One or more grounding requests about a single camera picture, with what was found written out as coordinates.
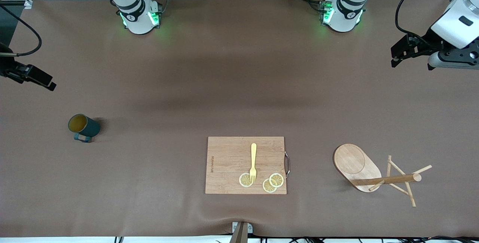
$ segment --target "dark green mug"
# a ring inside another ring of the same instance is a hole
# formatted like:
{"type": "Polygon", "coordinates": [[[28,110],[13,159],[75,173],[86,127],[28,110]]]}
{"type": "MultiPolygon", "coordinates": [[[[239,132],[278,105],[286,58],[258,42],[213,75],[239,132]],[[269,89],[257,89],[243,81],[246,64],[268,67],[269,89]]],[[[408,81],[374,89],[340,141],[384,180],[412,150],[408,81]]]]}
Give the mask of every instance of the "dark green mug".
{"type": "Polygon", "coordinates": [[[68,129],[75,133],[73,139],[88,143],[100,132],[100,124],[83,114],[77,114],[68,121],[68,129]],[[84,136],[85,140],[80,139],[80,135],[84,136]]]}

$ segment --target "cutting board handle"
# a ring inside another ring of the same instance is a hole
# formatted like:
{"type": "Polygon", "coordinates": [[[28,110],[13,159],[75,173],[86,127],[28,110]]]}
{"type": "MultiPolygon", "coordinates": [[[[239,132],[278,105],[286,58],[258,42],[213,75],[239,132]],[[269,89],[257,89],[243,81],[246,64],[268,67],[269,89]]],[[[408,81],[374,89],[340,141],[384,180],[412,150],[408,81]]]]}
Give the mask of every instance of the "cutting board handle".
{"type": "Polygon", "coordinates": [[[285,171],[286,171],[286,178],[289,176],[289,172],[291,171],[291,159],[289,159],[288,153],[284,152],[284,158],[286,159],[285,171]]]}

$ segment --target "yellow fork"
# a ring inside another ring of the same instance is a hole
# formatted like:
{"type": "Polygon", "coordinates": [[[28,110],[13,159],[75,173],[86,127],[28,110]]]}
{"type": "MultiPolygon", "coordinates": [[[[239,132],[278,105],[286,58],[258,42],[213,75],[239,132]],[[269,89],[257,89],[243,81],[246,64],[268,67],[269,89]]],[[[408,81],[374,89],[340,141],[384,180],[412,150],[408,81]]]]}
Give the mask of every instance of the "yellow fork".
{"type": "Polygon", "coordinates": [[[256,180],[256,168],[254,163],[256,161],[256,143],[251,144],[251,169],[250,169],[250,180],[251,183],[254,183],[256,180]]]}

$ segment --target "green led light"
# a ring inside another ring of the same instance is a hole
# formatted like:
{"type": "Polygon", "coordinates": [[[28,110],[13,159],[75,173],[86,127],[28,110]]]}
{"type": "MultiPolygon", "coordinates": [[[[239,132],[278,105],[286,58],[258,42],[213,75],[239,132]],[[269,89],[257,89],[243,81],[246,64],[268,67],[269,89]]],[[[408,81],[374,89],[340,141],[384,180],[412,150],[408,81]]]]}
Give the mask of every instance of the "green led light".
{"type": "Polygon", "coordinates": [[[148,12],[148,16],[151,20],[151,23],[153,23],[153,25],[157,25],[158,24],[158,15],[155,14],[155,13],[151,13],[151,12],[148,12]]]}
{"type": "Polygon", "coordinates": [[[323,22],[324,22],[324,23],[329,23],[329,22],[331,21],[331,18],[332,18],[333,13],[334,13],[334,8],[331,7],[331,8],[329,9],[329,11],[327,11],[327,12],[325,13],[323,22]]]}
{"type": "Polygon", "coordinates": [[[356,21],[356,24],[359,23],[359,21],[361,20],[361,15],[363,14],[363,11],[361,10],[358,14],[358,19],[356,21]]]}
{"type": "Polygon", "coordinates": [[[125,25],[125,27],[127,27],[125,18],[123,17],[123,14],[120,13],[120,16],[121,16],[121,19],[122,19],[122,21],[123,21],[123,25],[125,25]]]}

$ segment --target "wooden cutting board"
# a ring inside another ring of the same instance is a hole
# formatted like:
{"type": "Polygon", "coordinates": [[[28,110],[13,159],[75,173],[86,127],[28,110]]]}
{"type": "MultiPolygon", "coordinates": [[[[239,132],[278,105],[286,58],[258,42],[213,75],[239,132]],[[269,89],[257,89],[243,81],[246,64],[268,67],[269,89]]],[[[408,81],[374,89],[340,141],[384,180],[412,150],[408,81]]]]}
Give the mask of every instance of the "wooden cutting board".
{"type": "Polygon", "coordinates": [[[285,195],[284,137],[208,137],[207,194],[285,195]],[[240,185],[240,176],[251,168],[251,144],[257,144],[256,181],[250,187],[240,185]],[[272,193],[262,183],[280,173],[284,183],[272,193]]]}

